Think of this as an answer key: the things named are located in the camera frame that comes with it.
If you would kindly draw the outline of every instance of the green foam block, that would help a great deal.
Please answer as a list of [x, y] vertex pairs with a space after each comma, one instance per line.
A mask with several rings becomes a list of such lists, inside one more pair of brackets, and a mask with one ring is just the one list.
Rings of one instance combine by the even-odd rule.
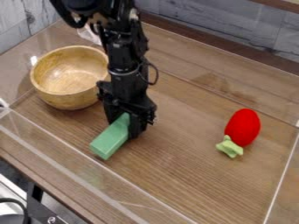
[[127, 139], [129, 114], [123, 113], [89, 144], [90, 150], [105, 160]]

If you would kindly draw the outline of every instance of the toy strawberry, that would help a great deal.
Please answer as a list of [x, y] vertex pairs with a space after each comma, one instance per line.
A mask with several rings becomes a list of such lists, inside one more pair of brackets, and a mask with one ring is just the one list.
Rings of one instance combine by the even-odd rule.
[[218, 151], [222, 151], [230, 158], [242, 155], [242, 147], [248, 146], [256, 139], [260, 131], [260, 121], [257, 113], [242, 108], [228, 121], [224, 130], [224, 141], [216, 145]]

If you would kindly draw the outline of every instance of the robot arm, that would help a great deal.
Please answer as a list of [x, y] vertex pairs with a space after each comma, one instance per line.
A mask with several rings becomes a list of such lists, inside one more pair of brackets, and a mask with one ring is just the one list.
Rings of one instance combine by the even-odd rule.
[[[110, 82], [98, 82], [107, 122], [129, 114], [129, 137], [135, 138], [154, 121], [154, 103], [146, 96], [148, 85], [157, 82], [158, 72], [145, 59], [148, 40], [133, 0], [50, 0], [66, 24], [81, 28], [85, 23], [98, 35], [107, 56]], [[156, 71], [148, 81], [148, 67]]]

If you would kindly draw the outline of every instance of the wooden bowl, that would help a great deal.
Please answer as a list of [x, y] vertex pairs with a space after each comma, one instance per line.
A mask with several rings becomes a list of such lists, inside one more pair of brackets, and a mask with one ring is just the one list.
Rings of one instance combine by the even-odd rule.
[[30, 71], [41, 99], [55, 109], [83, 109], [97, 101], [95, 82], [107, 76], [107, 57], [95, 48], [66, 46], [46, 53]]

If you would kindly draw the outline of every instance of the bowl rim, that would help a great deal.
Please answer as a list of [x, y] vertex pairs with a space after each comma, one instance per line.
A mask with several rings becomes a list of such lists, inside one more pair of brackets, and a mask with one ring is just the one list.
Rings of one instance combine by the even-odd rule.
[[[101, 52], [97, 48], [94, 48], [94, 47], [91, 47], [91, 46], [86, 46], [86, 45], [67, 45], [67, 46], [59, 47], [59, 48], [57, 48], [57, 49], [54, 49], [54, 50], [46, 52], [46, 53], [37, 59], [37, 62], [35, 62], [34, 65], [31, 66], [31, 70], [30, 70], [30, 82], [31, 82], [33, 87], [34, 87], [38, 91], [41, 91], [42, 93], [45, 93], [45, 94], [47, 94], [47, 95], [58, 95], [58, 96], [75, 95], [75, 94], [87, 92], [87, 91], [89, 91], [90, 89], [93, 89], [94, 86], [95, 86], [95, 85], [94, 85], [93, 87], [89, 87], [89, 88], [86, 88], [85, 90], [81, 90], [81, 91], [78, 91], [78, 92], [73, 92], [73, 93], [70, 93], [70, 94], [59, 94], [59, 93], [51, 92], [51, 91], [49, 91], [49, 90], [45, 90], [45, 88], [42, 88], [42, 87], [39, 86], [39, 84], [35, 82], [35, 80], [34, 80], [34, 78], [33, 78], [33, 72], [34, 72], [35, 67], [38, 66], [38, 62], [39, 62], [43, 58], [46, 58], [50, 54], [53, 54], [53, 53], [55, 53], [55, 52], [58, 52], [58, 51], [61, 51], [61, 50], [69, 49], [69, 48], [83, 48], [83, 49], [87, 49], [87, 50], [90, 50], [90, 51], [93, 51], [93, 52], [101, 54], [101, 56], [102, 56], [102, 58], [103, 58], [103, 60], [105, 60], [105, 62], [106, 62], [106, 64], [107, 64], [107, 56], [105, 55], [103, 52]], [[105, 78], [107, 77], [107, 70], [106, 70], [105, 73], [103, 73], [103, 77], [105, 77]]]

